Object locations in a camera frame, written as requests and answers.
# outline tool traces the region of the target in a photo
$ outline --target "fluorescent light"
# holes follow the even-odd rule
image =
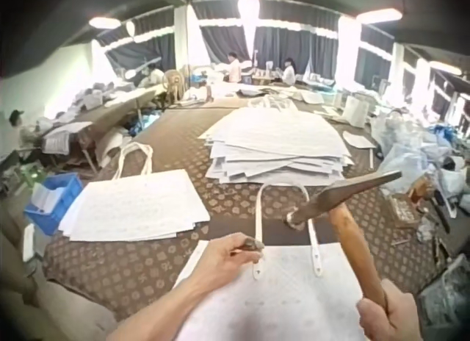
[[[96,29],[116,29],[120,26],[120,21],[114,18],[93,18],[88,23]]]
[[[362,24],[375,24],[384,21],[395,21],[401,19],[403,14],[394,8],[373,10],[371,12],[363,12],[356,18]]]
[[[453,65],[448,65],[446,63],[438,62],[437,60],[432,60],[429,62],[431,68],[439,69],[440,71],[446,71],[447,73],[462,75],[462,70]]]
[[[132,79],[132,78],[133,78],[134,76],[136,76],[136,75],[137,75],[137,72],[136,72],[134,69],[132,69],[132,70],[130,70],[130,71],[127,71],[127,72],[124,74],[124,78],[125,78],[126,80],[129,80],[129,79]]]
[[[126,23],[126,30],[129,36],[135,36],[135,24],[132,21],[128,21]]]

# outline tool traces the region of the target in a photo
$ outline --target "brown patterned fabric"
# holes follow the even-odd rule
[[[211,214],[210,223],[198,224],[194,231],[175,239],[136,243],[70,242],[56,233],[44,258],[47,279],[52,279],[90,300],[112,310],[118,320],[134,314],[169,291],[200,239],[208,240],[243,231],[254,235],[256,194],[260,184],[218,184],[205,178],[209,168],[209,149],[198,136],[246,100],[218,100],[206,108],[168,110],[136,141],[153,146],[153,171],[184,168],[204,205]],[[364,131],[335,125],[354,134]],[[350,148],[355,165],[346,177],[370,172],[369,152]],[[126,157],[123,176],[140,173],[145,160],[141,151]],[[117,164],[115,157],[96,180],[111,179]],[[313,194],[317,188],[308,189]],[[281,222],[281,217],[303,200],[301,192],[290,187],[268,187],[263,195],[264,242],[267,245],[308,245],[308,232],[296,232]],[[405,291],[418,292],[435,278],[443,267],[434,265],[431,244],[420,244],[411,231],[394,229],[386,214],[385,199],[379,190],[355,195],[347,202],[364,230],[365,237],[382,277],[388,277]],[[326,218],[316,221],[320,243],[335,242]],[[405,245],[392,247],[395,240],[411,238]]]

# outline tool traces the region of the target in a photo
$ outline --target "blue bin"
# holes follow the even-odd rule
[[[26,205],[24,213],[43,230],[44,234],[51,236],[56,231],[68,208],[83,190],[83,184],[76,173],[65,173],[46,178],[43,186],[50,190],[64,187],[65,190],[50,214],[41,212],[31,202]]]

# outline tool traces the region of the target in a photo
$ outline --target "wooden hammer handle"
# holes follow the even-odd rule
[[[386,296],[362,231],[345,204],[330,211],[330,221],[365,298],[387,312]]]

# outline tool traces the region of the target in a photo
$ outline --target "person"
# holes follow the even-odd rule
[[[125,320],[107,340],[173,340],[191,311],[205,297],[232,282],[243,265],[259,261],[261,253],[257,251],[236,251],[246,239],[243,233],[236,233],[211,240],[187,279]],[[389,280],[384,280],[382,286],[388,302],[387,313],[368,299],[358,302],[360,325],[365,335],[371,341],[421,340],[413,296],[401,292]]]
[[[295,62],[292,58],[286,58],[284,62],[284,72],[281,73],[281,70],[278,68],[278,73],[281,76],[281,80],[284,84],[292,86],[295,84],[295,74],[297,73],[297,69],[295,67]]]
[[[235,52],[230,52],[228,54],[228,61],[230,62],[230,65],[228,66],[228,82],[241,82],[242,67]]]
[[[14,110],[8,121],[10,125],[18,130],[19,135],[19,149],[21,153],[19,161],[22,165],[27,165],[29,163],[41,161],[43,167],[47,166],[47,161],[44,160],[42,156],[42,151],[40,149],[42,144],[42,134],[38,130],[38,126],[33,131],[28,126],[23,125],[23,119],[21,115],[24,111]]]

